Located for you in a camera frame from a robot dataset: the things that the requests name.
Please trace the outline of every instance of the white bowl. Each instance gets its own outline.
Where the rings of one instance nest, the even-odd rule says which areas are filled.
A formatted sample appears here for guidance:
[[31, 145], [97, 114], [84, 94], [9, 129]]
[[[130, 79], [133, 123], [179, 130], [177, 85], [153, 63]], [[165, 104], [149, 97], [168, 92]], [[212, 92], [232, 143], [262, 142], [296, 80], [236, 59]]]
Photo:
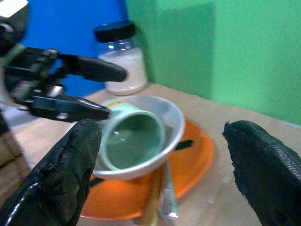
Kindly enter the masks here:
[[185, 120], [183, 113], [175, 104], [160, 97], [135, 95], [119, 97], [118, 99], [128, 101], [140, 109], [156, 114], [163, 121], [166, 131], [166, 141], [162, 152], [139, 165], [126, 169], [107, 170], [101, 167], [101, 164], [96, 160], [93, 170], [94, 176], [111, 180], [128, 180], [141, 177], [155, 170], [168, 159], [184, 133]]

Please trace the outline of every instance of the orange plate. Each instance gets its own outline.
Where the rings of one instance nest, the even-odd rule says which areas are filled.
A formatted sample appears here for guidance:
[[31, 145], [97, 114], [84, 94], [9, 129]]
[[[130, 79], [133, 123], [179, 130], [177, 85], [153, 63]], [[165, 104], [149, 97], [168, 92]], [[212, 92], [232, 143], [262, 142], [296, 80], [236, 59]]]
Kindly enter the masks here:
[[[214, 156], [211, 139], [190, 121], [186, 121], [182, 141], [187, 139], [193, 140], [191, 147], [171, 154], [177, 198], [187, 193], [202, 178]], [[105, 180], [93, 186], [81, 216], [97, 220], [125, 220], [140, 217], [151, 193], [151, 178], [150, 173], [128, 181]]]

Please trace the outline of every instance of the black jar lid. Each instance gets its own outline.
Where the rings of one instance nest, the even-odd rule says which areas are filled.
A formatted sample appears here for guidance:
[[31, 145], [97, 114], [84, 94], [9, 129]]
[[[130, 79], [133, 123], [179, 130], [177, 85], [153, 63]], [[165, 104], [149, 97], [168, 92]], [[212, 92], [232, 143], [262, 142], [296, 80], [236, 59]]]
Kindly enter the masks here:
[[133, 21], [120, 21], [103, 24], [94, 29], [94, 35], [98, 42], [114, 42], [128, 39], [136, 34]]

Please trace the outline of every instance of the yellow label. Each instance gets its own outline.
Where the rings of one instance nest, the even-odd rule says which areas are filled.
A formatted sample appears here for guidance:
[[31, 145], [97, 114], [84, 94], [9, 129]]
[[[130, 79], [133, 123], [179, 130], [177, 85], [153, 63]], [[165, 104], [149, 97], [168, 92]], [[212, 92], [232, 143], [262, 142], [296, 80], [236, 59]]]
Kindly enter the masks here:
[[116, 101], [116, 102], [110, 103], [110, 104], [106, 105], [106, 107], [107, 108], [112, 108], [112, 107], [115, 107], [117, 105], [122, 105], [122, 104], [129, 104], [129, 102], [120, 100], [120, 101]]

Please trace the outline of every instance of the green backdrop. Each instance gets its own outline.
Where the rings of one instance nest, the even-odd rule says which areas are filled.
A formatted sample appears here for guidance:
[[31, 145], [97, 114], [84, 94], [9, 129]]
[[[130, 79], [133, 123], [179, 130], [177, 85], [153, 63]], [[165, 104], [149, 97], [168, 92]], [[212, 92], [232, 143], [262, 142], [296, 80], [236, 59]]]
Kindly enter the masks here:
[[150, 81], [301, 124], [300, 0], [127, 0]]

